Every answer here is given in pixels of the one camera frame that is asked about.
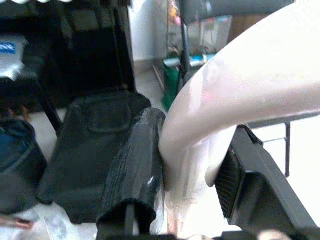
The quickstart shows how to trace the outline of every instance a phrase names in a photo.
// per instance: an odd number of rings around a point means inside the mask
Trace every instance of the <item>white wall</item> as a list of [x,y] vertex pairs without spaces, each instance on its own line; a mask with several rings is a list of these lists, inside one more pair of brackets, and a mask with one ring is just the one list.
[[142,1],[138,9],[129,7],[133,60],[143,61],[155,58],[154,53],[154,3],[153,0],[135,0],[133,4]]

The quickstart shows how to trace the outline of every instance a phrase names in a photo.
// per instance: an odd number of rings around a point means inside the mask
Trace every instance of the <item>black foam padding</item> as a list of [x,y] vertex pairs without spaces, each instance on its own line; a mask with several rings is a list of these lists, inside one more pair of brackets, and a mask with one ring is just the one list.
[[160,232],[164,221],[164,182],[158,145],[164,120],[163,112],[155,108],[145,109],[134,119],[128,139],[108,168],[98,226],[124,221],[127,205],[133,204],[139,232]]
[[150,106],[144,96],[128,92],[78,98],[68,109],[39,200],[62,206],[72,223],[95,223],[110,163],[132,119]]
[[0,128],[0,213],[13,214],[38,203],[36,189],[47,161],[29,123],[9,119]]

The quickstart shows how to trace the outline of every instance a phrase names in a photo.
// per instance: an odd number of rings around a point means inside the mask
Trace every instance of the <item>white plastic pipe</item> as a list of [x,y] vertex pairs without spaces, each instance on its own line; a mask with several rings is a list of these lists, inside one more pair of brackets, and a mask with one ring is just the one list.
[[235,126],[320,110],[319,13],[318,0],[279,10],[227,45],[179,93],[159,142],[172,219],[183,223],[205,179],[214,184]]

